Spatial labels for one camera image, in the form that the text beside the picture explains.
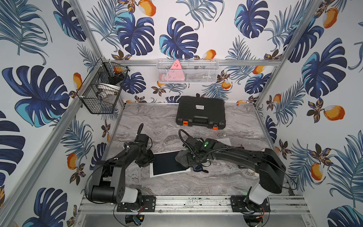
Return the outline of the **blue grey microfibre cloth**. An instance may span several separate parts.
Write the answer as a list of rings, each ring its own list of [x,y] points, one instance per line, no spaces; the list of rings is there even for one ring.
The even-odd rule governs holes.
[[[204,169],[203,164],[193,163],[192,155],[189,151],[181,150],[177,153],[175,161],[181,164],[185,168],[192,168],[194,172],[209,173]]]

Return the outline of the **white drawing tablet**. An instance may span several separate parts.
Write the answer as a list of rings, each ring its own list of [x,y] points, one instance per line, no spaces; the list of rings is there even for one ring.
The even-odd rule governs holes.
[[[190,168],[184,167],[175,160],[178,153],[179,151],[170,151],[155,154],[155,159],[150,164],[150,178],[191,172]]]
[[[222,143],[222,146],[224,147],[235,147],[235,145],[231,143],[229,138],[217,139],[217,141]]]

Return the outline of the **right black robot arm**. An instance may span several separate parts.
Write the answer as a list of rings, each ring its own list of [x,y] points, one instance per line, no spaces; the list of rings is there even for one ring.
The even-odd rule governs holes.
[[[281,194],[287,177],[286,167],[275,151],[266,148],[263,151],[233,147],[214,139],[194,138],[185,130],[178,131],[185,148],[175,158],[184,167],[198,169],[213,160],[225,161],[252,170],[259,175],[259,181],[244,196],[232,196],[233,212],[253,215],[269,211],[268,197]]]

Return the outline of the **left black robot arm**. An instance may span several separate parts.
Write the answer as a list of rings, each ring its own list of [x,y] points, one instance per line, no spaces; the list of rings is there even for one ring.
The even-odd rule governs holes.
[[[85,184],[85,197],[94,204],[112,203],[124,206],[122,211],[139,211],[143,207],[142,193],[126,186],[126,169],[136,163],[140,168],[147,167],[155,160],[148,143],[152,139],[142,133],[144,124],[139,125],[136,138],[124,143],[124,149],[108,160],[95,163],[92,174]]]

